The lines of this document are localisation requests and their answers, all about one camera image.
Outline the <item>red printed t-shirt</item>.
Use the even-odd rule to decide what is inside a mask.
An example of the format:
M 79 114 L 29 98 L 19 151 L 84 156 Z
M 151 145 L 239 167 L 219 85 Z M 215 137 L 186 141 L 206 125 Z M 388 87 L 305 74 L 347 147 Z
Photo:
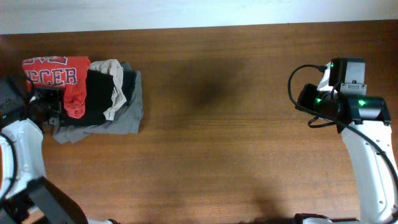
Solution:
M 27 87 L 46 87 L 63 91 L 63 107 L 71 118 L 79 119 L 85 114 L 86 78 L 90 67 L 87 56 L 34 57 L 22 61 Z

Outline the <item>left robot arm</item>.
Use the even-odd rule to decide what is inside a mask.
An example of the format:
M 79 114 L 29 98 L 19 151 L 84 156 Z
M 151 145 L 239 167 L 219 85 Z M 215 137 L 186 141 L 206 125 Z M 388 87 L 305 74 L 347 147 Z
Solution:
M 62 112 L 62 92 L 20 77 L 1 78 L 1 223 L 93 224 L 81 207 L 48 180 L 42 125 Z

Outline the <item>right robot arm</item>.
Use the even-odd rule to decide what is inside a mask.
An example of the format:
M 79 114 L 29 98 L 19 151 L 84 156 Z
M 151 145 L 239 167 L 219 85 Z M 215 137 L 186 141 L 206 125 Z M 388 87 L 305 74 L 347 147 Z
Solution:
M 323 74 L 318 85 L 306 84 L 294 98 L 297 110 L 312 115 L 309 128 L 335 126 L 348 150 L 359 195 L 356 223 L 397 223 L 397 165 L 392 149 L 391 116 L 386 101 L 368 96 L 365 61 L 333 58 L 314 65 Z

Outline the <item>black folded garment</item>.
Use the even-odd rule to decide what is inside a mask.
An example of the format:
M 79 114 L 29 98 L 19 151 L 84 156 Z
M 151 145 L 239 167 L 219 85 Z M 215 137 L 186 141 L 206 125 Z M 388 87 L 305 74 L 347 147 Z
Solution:
M 86 78 L 85 113 L 79 118 L 65 116 L 61 126 L 100 125 L 106 121 L 104 112 L 112 105 L 113 82 L 110 75 L 88 70 Z

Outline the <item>beige folded garment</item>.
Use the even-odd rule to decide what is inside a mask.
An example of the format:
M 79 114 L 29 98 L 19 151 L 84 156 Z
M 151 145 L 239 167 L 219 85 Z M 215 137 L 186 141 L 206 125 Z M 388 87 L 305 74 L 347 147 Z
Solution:
M 113 91 L 111 95 L 112 105 L 103 114 L 106 120 L 113 121 L 117 110 L 127 102 L 122 90 L 124 70 L 116 59 L 92 62 L 89 69 L 111 76 L 113 82 Z

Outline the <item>grey folded garment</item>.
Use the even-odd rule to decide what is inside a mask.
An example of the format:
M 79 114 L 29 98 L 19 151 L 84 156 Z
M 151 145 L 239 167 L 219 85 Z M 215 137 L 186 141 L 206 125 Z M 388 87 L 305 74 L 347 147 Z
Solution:
M 136 77 L 131 99 L 116 112 L 114 120 L 87 127 L 56 127 L 53 132 L 53 138 L 56 141 L 60 144 L 76 143 L 91 134 L 137 134 L 139 132 L 139 125 L 144 115 L 141 73 L 133 70 L 129 62 L 123 62 L 121 66 L 124 73 L 127 72 Z

